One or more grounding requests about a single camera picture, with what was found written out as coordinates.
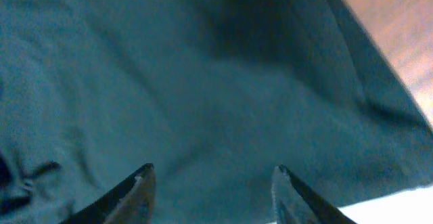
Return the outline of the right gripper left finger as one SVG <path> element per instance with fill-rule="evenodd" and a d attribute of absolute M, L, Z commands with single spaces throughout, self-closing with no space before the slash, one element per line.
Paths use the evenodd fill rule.
<path fill-rule="evenodd" d="M 150 224 L 155 196 L 154 165 L 146 163 L 61 224 Z"/>

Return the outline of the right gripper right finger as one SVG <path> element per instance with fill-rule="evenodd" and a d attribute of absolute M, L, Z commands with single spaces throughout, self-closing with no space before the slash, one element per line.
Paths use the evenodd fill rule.
<path fill-rule="evenodd" d="M 356 224 L 282 164 L 274 168 L 271 195 L 277 224 Z"/>

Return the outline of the black t-shirt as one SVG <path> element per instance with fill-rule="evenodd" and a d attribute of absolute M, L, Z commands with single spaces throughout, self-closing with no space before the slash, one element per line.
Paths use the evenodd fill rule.
<path fill-rule="evenodd" d="M 343 0 L 1 0 L 1 222 L 268 223 L 285 165 L 348 206 L 432 184 L 432 130 Z"/>

